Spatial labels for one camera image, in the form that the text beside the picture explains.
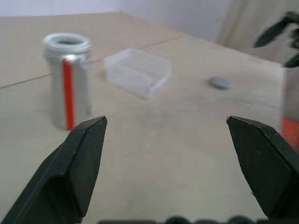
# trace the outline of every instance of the silver can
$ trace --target silver can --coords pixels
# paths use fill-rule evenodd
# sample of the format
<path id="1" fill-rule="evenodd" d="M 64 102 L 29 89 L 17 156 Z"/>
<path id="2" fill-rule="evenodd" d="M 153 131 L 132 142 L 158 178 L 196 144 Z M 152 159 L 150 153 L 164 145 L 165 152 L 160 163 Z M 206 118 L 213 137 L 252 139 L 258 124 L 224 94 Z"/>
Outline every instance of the silver can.
<path id="1" fill-rule="evenodd" d="M 55 33 L 43 43 L 51 74 L 52 123 L 70 130 L 91 116 L 90 41 L 77 34 Z"/>

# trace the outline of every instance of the beige table surface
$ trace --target beige table surface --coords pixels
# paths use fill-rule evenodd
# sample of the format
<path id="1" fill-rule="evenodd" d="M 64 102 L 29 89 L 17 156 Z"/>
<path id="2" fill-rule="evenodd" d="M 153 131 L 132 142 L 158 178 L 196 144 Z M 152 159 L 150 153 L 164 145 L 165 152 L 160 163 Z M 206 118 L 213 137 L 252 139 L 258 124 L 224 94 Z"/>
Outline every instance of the beige table surface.
<path id="1" fill-rule="evenodd" d="M 0 88 L 47 75 L 42 39 L 53 32 L 90 38 L 93 61 L 182 35 L 124 13 L 0 17 Z"/>
<path id="2" fill-rule="evenodd" d="M 184 35 L 143 50 L 173 65 L 173 76 L 151 100 L 106 83 L 103 61 L 92 63 L 93 114 L 107 115 L 108 125 L 83 223 L 264 217 L 239 168 L 226 117 L 279 129 L 283 69 Z M 234 87 L 213 89 L 210 76 Z M 49 93 L 49 76 L 0 89 L 0 218 L 68 134 L 51 124 Z"/>

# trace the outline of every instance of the curtain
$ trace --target curtain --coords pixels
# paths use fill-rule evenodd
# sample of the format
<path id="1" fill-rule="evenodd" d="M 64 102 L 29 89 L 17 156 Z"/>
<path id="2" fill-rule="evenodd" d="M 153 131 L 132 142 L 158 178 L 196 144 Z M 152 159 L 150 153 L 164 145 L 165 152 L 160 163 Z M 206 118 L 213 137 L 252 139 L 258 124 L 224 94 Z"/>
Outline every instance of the curtain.
<path id="1" fill-rule="evenodd" d="M 252 45 L 287 11 L 299 11 L 299 0 L 232 0 L 217 42 L 253 56 L 284 63 L 296 53 L 288 47 L 288 32 L 266 47 L 254 49 Z"/>

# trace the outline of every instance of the red object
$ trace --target red object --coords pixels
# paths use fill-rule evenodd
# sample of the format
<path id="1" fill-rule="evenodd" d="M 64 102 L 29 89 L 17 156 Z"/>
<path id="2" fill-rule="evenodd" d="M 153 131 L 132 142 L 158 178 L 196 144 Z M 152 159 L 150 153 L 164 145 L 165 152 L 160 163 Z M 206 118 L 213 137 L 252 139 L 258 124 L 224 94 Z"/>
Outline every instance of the red object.
<path id="1" fill-rule="evenodd" d="M 64 86 L 65 122 L 67 129 L 71 130 L 75 124 L 72 92 L 72 69 L 71 65 L 65 59 L 62 61 L 62 73 Z"/>
<path id="2" fill-rule="evenodd" d="M 299 123 L 292 119 L 284 119 L 284 138 L 299 151 Z"/>

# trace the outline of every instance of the small gray object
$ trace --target small gray object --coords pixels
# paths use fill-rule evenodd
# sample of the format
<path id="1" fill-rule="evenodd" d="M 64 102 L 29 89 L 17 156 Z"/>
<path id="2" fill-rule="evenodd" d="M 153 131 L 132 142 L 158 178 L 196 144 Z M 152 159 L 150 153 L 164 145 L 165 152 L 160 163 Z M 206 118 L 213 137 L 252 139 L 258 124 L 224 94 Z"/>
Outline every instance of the small gray object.
<path id="1" fill-rule="evenodd" d="M 228 90 L 231 88 L 230 81 L 221 77 L 210 77 L 209 84 L 219 90 Z"/>

